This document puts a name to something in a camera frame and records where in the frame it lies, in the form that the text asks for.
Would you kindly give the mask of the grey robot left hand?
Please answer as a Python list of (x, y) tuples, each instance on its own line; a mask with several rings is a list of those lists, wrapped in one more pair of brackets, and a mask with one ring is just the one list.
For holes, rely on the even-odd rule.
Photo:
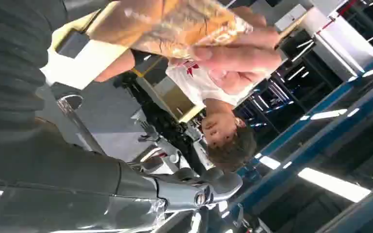
[(158, 131), (153, 125), (149, 124), (146, 121), (140, 121), (140, 120), (138, 121), (138, 124), (141, 126), (141, 128), (145, 132), (144, 135), (141, 135), (138, 138), (138, 142), (147, 142), (147, 141), (157, 142), (160, 140), (161, 138), (160, 134), (158, 133)]

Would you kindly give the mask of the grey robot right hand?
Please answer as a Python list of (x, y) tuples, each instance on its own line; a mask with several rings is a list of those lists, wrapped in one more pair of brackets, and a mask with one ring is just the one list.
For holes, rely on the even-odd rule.
[(0, 233), (138, 233), (165, 215), (200, 210), (235, 194), (242, 179), (211, 169), (195, 177), (144, 175), (121, 160), (64, 141), (50, 123), (16, 108), (39, 98), (0, 87)]

